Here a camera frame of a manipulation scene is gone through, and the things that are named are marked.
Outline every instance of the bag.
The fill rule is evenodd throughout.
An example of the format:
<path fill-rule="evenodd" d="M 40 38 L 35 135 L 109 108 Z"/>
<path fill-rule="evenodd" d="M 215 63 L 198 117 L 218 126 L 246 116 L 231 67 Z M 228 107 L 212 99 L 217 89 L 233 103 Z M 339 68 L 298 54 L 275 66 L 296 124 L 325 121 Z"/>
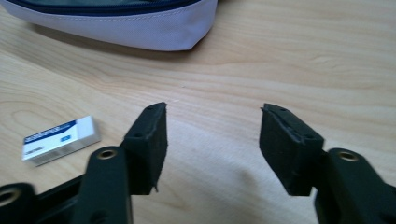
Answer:
<path fill-rule="evenodd" d="M 34 24 L 141 49 L 191 49 L 211 28 L 218 0 L 0 0 Z"/>

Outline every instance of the wooden table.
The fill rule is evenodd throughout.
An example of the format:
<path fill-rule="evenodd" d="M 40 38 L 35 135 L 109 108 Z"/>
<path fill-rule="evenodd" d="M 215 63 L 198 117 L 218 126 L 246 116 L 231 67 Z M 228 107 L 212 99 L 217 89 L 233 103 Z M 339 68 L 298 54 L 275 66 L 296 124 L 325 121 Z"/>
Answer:
<path fill-rule="evenodd" d="M 159 193 L 135 196 L 135 223 L 317 223 L 259 150 L 263 103 L 281 105 L 368 159 L 396 185 L 396 4 L 392 0 L 219 0 L 192 50 L 157 52 L 29 24 L 0 7 L 0 186 L 37 193 L 118 145 L 142 109 L 166 102 Z M 94 116 L 102 141 L 32 167 L 22 139 Z"/>

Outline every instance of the white eraser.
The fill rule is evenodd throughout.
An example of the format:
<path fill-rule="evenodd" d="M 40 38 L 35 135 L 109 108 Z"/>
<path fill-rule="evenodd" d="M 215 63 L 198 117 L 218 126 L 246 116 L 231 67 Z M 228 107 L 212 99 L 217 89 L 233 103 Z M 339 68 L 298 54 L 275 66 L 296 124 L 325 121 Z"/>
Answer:
<path fill-rule="evenodd" d="M 22 160 L 38 166 L 99 141 L 96 125 L 87 116 L 25 137 Z"/>

